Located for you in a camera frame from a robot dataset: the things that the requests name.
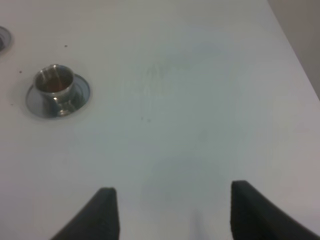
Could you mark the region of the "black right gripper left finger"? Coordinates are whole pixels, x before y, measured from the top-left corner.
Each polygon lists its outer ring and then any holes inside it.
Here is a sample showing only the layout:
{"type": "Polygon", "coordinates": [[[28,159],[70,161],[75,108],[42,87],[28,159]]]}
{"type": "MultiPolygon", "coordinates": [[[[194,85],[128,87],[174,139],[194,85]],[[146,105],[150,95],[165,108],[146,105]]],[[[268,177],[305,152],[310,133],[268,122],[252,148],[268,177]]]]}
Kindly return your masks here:
{"type": "Polygon", "coordinates": [[[54,237],[54,240],[118,240],[120,218],[117,191],[99,189],[81,211],[54,237]]]}

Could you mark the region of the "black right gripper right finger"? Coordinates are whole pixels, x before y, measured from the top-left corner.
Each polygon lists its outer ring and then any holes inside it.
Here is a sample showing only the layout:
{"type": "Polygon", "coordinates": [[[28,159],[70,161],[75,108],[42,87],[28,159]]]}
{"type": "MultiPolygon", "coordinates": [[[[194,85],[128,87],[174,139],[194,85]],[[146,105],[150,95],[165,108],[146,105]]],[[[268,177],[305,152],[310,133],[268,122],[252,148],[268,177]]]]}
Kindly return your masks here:
{"type": "Polygon", "coordinates": [[[318,240],[249,182],[231,183],[230,229],[234,240],[318,240]]]}

